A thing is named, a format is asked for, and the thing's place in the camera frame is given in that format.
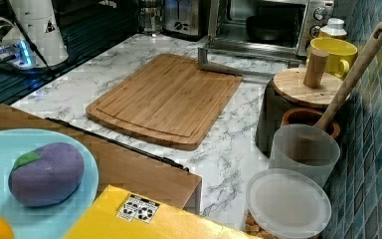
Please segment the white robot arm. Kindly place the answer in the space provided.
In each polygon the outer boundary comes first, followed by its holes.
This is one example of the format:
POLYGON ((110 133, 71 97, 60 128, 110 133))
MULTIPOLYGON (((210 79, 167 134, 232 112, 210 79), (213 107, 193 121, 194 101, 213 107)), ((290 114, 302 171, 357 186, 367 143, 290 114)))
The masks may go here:
POLYGON ((20 69, 60 65, 68 50, 58 28, 52 0, 7 0, 12 20, 0 16, 0 59, 20 69))

